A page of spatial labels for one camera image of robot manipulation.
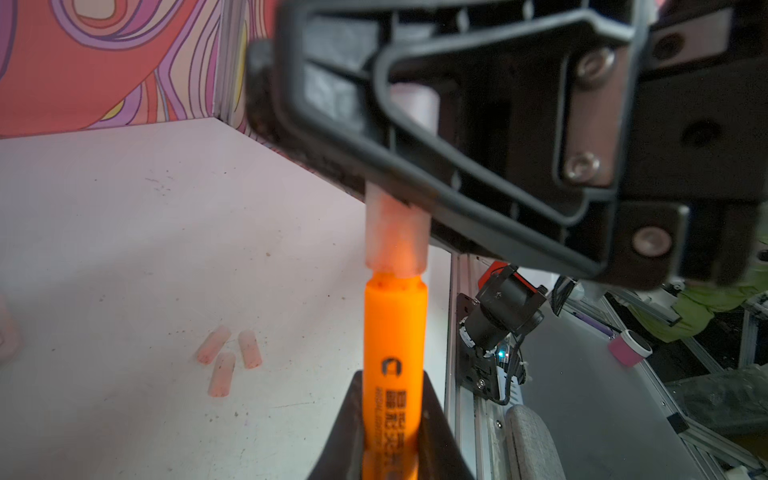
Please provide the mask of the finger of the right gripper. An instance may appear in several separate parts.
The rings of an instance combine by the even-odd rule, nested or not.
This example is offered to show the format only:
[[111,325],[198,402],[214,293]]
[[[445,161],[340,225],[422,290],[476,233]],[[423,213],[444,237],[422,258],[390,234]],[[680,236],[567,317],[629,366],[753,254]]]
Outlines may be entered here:
[[658,1],[285,1],[246,111],[300,164],[462,253],[602,282],[688,273],[690,213],[629,192]]

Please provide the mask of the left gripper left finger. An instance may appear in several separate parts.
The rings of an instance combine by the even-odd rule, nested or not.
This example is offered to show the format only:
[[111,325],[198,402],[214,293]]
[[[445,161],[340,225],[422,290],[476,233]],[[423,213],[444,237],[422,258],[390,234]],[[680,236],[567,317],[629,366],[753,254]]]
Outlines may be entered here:
[[362,371],[354,373],[338,415],[308,480],[360,480],[365,451]]

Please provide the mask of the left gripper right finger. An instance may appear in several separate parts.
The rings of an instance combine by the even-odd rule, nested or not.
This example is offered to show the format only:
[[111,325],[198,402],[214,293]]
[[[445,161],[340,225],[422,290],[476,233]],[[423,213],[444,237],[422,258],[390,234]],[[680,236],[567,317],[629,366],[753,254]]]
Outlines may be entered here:
[[418,430],[419,480],[473,480],[426,371]]

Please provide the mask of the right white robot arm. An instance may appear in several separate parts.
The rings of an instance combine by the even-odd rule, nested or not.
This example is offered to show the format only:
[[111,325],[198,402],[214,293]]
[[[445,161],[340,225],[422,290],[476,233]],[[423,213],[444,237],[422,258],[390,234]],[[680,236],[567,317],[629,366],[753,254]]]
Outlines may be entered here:
[[503,261],[459,308],[459,378],[493,400],[544,291],[729,286],[767,224],[763,1],[284,1],[246,53],[255,131],[432,235]]

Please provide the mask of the orange pen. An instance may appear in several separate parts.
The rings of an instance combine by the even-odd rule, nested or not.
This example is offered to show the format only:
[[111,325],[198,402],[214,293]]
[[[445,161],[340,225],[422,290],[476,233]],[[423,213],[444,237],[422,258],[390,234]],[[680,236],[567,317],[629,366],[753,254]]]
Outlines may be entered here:
[[428,290],[375,273],[364,292],[364,479],[416,479]]

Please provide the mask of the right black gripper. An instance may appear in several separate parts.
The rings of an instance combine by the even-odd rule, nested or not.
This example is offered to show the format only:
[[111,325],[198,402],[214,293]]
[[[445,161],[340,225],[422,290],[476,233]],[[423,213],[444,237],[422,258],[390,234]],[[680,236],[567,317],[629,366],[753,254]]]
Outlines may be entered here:
[[734,284],[767,226],[767,5],[633,8],[628,40],[569,60],[561,174],[614,200],[576,240],[600,253],[596,282]]

